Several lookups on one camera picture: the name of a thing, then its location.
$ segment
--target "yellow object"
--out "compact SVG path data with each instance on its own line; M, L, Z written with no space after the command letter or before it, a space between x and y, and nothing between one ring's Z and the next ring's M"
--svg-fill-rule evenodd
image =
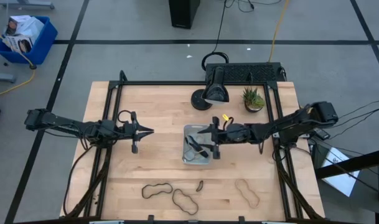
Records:
M282 10L281 17L279 18L279 21L278 21L278 23L276 24L275 33L274 33L274 38L272 39L271 53L269 54L268 62L271 62L272 54L274 54L276 34L278 33L279 25L281 25L281 22L282 22L282 20L283 20L284 12L286 11L286 8L288 7L288 3L289 3L289 0L286 0L286 2L284 3L284 6L283 6L283 10Z
M33 63L25 56L25 55L23 55L22 53L20 53L20 51L18 51L18 50L15 50L17 53L19 53L25 60L27 60L27 62L31 65L31 66L34 66L33 65ZM14 86L14 87L12 87L12 88L10 88L10 89L8 89L8 90L6 90L6 91L2 91L2 92L0 92L0 95L2 95L2 94L5 94L5 93L7 93L7 92L9 92L9 91L11 91L11 90L14 90L14 89L16 89L16 88L19 88L20 86L22 86L22 85L26 85L26 84L28 84L29 82L31 82L32 80L33 80L33 78L35 77L35 70L33 70L33 74L32 74L32 76L29 78L29 80L28 81L26 81L26 82L22 82L21 84L19 84L19 85L17 85L17 86Z
M224 118L225 121L229 121L229 117L226 114L223 114L222 117Z

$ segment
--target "white paper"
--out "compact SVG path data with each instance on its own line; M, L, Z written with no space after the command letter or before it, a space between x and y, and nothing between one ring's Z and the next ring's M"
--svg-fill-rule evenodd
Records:
M332 147L326 158L334 163L339 163L349 159L346 155L342 154L338 149ZM332 163L325 159L322 167L329 166ZM359 171L350 172L354 177L358 177ZM338 191L345 194L347 197L351 195L351 191L355 185L355 179L348 174L340 174L333 177L323 179L325 182L336 188Z

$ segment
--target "blue plastic crate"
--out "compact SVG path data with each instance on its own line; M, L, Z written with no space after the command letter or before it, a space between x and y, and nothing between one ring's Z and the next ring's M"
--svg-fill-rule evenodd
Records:
M36 16L36 18L44 23L39 37L35 41L32 50L25 55L34 65L41 65L52 44L58 34L58 31L51 24L50 18L46 16ZM19 53L12 52L12 50L5 45L0 39L0 55L12 63L28 63Z

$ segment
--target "black desk lamp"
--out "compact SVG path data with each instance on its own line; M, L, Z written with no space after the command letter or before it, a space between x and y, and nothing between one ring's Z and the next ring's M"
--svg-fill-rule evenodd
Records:
M196 90L190 98L192 106L197 110L207 110L212 104L229 102L229 94L224 87L225 71L222 67L213 70L212 78L206 84L206 89Z

